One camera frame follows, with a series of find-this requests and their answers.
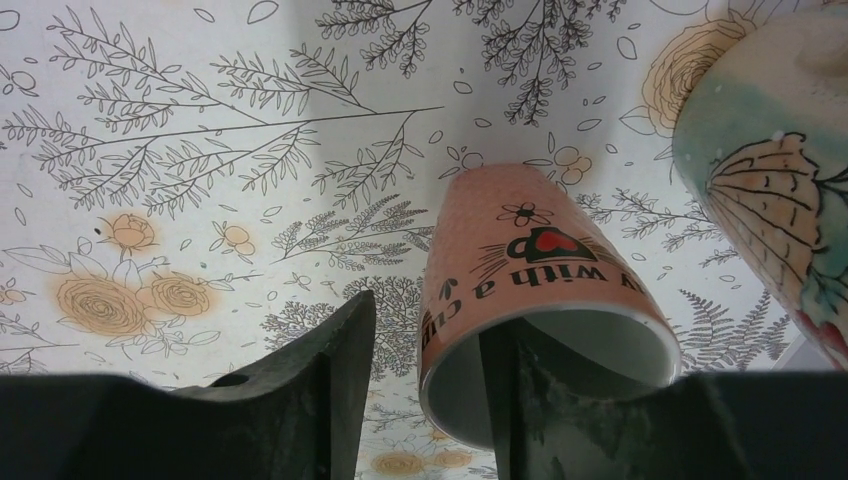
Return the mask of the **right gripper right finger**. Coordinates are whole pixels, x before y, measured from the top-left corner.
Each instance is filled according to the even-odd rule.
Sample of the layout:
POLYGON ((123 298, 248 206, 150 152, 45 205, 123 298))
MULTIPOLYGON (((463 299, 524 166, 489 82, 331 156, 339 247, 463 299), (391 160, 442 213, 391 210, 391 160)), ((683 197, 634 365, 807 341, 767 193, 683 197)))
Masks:
POLYGON ((651 387, 526 321, 479 337, 502 479, 843 479, 847 376, 706 372, 651 387))

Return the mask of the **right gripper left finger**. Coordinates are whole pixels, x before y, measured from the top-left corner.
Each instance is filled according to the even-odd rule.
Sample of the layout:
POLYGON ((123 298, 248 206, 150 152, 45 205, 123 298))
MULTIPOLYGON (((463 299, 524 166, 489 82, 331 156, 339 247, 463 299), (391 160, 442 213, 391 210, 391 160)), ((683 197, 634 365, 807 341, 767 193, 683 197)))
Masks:
POLYGON ((376 330, 371 291, 206 387, 5 375, 5 479, 350 479, 376 330))

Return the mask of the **small pink mug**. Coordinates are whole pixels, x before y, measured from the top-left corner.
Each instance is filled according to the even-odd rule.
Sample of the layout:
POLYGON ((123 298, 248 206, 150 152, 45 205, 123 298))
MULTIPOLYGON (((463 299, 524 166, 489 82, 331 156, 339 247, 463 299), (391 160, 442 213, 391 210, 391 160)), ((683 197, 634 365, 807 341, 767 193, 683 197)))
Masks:
POLYGON ((538 169, 489 165, 457 176, 438 215, 422 286, 419 401, 450 438, 493 446, 484 332, 526 320, 566 347, 601 394, 635 397, 681 372, 679 342, 638 275, 588 215, 538 169))

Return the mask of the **cream floral mug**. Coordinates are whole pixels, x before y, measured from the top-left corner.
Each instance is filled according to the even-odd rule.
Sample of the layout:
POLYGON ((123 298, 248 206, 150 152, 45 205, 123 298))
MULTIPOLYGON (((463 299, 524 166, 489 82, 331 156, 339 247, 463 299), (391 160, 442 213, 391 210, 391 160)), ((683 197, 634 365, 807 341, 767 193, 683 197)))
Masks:
POLYGON ((804 335, 847 366, 847 5, 730 47, 678 117, 689 191, 804 335))

